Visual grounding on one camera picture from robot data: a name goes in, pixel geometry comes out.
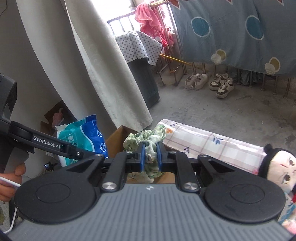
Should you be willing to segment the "green scrunchie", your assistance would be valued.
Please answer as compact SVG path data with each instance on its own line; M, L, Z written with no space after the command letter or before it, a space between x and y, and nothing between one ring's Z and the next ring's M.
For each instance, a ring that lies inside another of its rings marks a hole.
M157 143L163 142L166 138L166 127L157 125L153 130L145 130L139 133L130 133L123 142L125 151L136 151L140 143L145 146L144 170L140 173L128 174L128 179L133 179L141 184L151 184L155 178L162 175L158 168Z

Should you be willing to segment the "blue white wet wipes pack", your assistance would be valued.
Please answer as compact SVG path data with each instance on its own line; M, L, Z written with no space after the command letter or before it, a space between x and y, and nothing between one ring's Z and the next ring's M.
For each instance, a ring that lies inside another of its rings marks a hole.
M69 142L79 149L103 154L108 158L107 145L97 126L96 115L87 116L67 125L56 126L57 138Z

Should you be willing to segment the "brown cardboard box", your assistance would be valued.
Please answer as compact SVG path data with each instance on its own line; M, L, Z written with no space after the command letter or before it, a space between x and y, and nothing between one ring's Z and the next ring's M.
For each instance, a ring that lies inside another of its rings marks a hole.
M117 153L123 151L123 142L130 133L137 133L136 130L126 126L120 126L111 136L105 141L107 152L110 158L114 158ZM175 183L174 173L163 173L158 178L154 178L153 184L171 184Z

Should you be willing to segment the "black storage bin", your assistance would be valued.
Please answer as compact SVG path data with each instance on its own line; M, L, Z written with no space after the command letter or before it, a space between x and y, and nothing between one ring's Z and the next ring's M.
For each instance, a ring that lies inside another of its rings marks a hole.
M155 82L147 58L135 59L128 63L133 77L140 89L148 109L152 108L159 100L159 89Z

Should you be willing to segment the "brown white sneaker pair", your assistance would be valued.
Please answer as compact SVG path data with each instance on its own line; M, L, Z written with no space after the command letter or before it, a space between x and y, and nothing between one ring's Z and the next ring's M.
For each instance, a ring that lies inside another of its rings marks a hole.
M209 84L209 88L216 92L216 97L219 99L224 99L228 94L234 90L233 79L225 74L216 74L216 77Z

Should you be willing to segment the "beige curtain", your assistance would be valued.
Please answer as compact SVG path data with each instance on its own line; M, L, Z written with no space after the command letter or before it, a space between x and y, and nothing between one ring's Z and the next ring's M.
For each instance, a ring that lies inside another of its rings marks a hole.
M30 44L75 118L95 114L108 135L152 117L114 36L91 1L17 1Z

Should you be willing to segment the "black-haired plush doll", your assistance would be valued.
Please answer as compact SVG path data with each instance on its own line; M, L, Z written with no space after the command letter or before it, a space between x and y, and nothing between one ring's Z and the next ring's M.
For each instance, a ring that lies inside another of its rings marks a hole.
M266 156L257 175L278 185L285 194L285 207L278 222L295 233L295 155L282 148L264 147Z

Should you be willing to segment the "polka dot cloth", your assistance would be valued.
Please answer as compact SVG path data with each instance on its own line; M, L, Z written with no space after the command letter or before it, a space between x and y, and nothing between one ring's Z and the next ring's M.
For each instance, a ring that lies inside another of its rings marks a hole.
M146 59L148 64L156 66L163 46L160 42L141 31L124 32L115 37L126 63L137 59Z

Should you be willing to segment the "pink hanging clothes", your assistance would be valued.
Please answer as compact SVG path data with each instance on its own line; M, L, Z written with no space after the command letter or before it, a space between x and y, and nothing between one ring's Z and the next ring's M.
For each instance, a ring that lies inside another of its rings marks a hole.
M140 3L135 10L135 20L140 24L140 31L162 43L163 47L172 47L174 40L168 33L166 39L166 28L161 23L158 11L151 8L147 3Z

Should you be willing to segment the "blue dotted quilt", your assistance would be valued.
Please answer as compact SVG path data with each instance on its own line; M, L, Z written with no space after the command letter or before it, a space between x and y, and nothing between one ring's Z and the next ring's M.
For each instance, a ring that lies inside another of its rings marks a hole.
M295 1L179 1L171 11L185 61L295 76Z

